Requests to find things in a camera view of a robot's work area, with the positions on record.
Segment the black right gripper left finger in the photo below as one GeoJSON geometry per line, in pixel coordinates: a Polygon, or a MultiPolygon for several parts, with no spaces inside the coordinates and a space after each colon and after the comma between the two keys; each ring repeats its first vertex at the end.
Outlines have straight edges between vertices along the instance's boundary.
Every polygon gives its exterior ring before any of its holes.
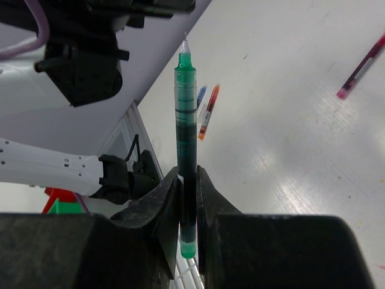
{"type": "Polygon", "coordinates": [[[90,288],[168,288],[174,279],[179,217],[176,168],[111,219],[97,216],[90,240],[90,288]]]}

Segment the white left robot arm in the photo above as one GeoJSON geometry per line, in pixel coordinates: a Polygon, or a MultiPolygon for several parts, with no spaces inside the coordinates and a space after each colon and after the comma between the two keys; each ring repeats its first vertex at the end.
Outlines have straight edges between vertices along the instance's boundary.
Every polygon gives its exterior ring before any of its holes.
{"type": "MultiPolygon", "coordinates": [[[[115,96],[129,52],[116,34],[145,17],[190,13],[194,1],[2,1],[1,22],[35,33],[1,49],[1,115],[81,107],[115,96]]],[[[1,140],[1,181],[60,188],[121,205],[158,185],[141,161],[86,156],[1,140]]]]}

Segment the magenta pen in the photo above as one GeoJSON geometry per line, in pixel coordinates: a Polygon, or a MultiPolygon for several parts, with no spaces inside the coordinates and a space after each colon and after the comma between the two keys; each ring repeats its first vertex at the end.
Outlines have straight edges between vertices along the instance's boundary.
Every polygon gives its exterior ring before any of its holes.
{"type": "Polygon", "coordinates": [[[362,76],[366,73],[366,71],[371,67],[372,63],[376,60],[376,58],[381,54],[384,50],[384,34],[381,38],[376,42],[375,45],[371,48],[371,50],[366,54],[364,59],[359,63],[354,72],[349,76],[344,85],[340,88],[340,90],[336,93],[336,96],[339,99],[345,99],[350,91],[356,86],[362,76]]]}

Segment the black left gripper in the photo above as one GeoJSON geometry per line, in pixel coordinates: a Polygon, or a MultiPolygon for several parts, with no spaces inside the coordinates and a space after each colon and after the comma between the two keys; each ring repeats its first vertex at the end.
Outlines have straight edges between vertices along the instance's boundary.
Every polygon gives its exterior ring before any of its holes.
{"type": "Polygon", "coordinates": [[[196,7],[194,0],[175,1],[125,1],[97,0],[86,1],[93,13],[109,15],[137,14],[148,17],[171,18],[175,14],[190,14],[196,7]]]}

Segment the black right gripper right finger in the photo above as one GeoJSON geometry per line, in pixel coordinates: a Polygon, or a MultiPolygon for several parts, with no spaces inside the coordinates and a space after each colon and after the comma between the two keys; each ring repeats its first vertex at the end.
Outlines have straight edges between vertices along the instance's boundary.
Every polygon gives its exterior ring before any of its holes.
{"type": "Polygon", "coordinates": [[[250,223],[197,169],[199,273],[206,288],[249,288],[250,223]]]}

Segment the green capped pen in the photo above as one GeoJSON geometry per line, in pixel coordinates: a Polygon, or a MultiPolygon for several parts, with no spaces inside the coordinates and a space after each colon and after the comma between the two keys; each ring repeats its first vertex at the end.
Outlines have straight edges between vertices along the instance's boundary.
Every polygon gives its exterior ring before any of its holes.
{"type": "Polygon", "coordinates": [[[180,252],[192,259],[197,252],[197,84],[186,36],[174,69],[177,176],[181,184],[180,252]]]}

